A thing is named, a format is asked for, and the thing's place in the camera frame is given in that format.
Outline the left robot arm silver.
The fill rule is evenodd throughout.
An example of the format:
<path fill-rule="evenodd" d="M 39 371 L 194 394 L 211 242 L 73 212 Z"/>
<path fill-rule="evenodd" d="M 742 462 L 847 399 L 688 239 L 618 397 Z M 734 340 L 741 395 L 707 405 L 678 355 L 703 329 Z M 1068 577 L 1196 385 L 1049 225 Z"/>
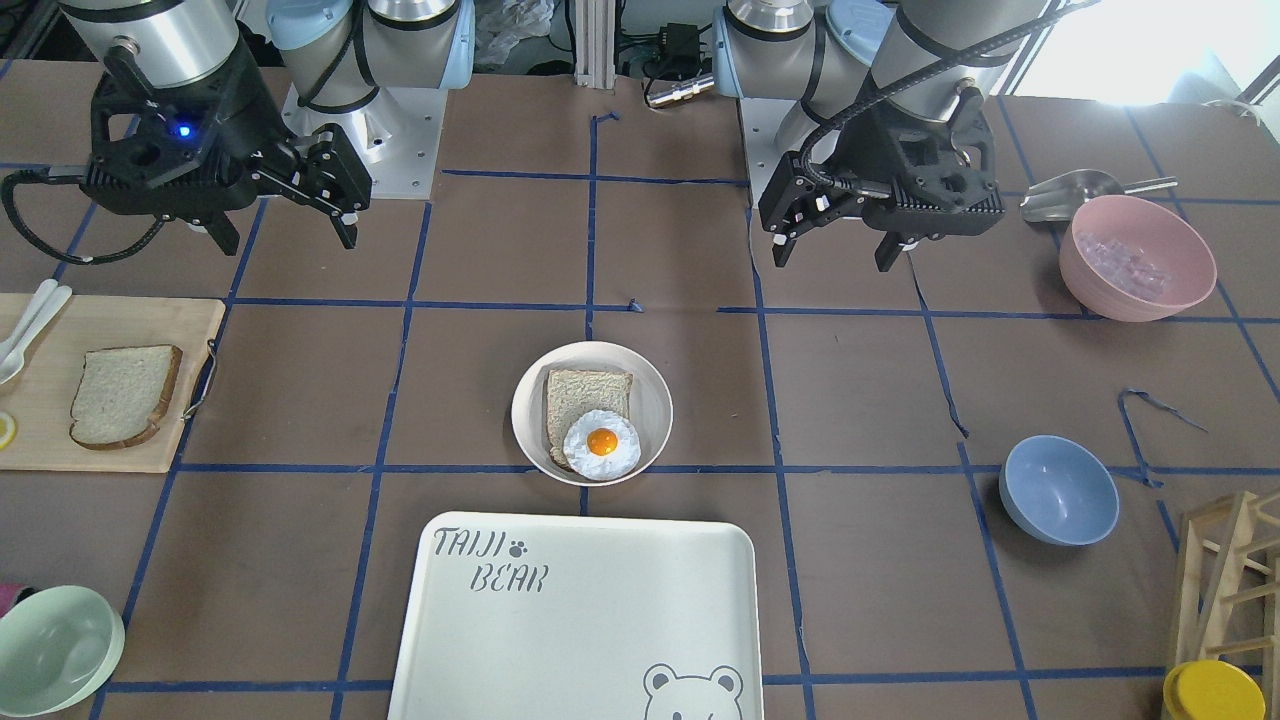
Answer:
<path fill-rule="evenodd" d="M 785 266 L 797 240 L 854 219 L 887 272 L 927 240 L 977 237 L 1006 208 L 986 101 L 1047 1 L 728 1 L 713 22 L 716 90 L 787 102 L 751 172 Z"/>

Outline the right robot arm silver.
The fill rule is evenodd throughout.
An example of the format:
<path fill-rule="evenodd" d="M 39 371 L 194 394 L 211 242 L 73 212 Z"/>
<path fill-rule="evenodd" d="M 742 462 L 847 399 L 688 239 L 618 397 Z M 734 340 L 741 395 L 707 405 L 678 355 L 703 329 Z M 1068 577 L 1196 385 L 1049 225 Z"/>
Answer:
<path fill-rule="evenodd" d="M 374 200 L 433 193 L 445 101 L 474 69 L 471 1 L 63 1 L 102 63 L 90 156 L 50 169 L 100 208 L 234 255 L 230 213 L 311 208 L 352 249 Z"/>

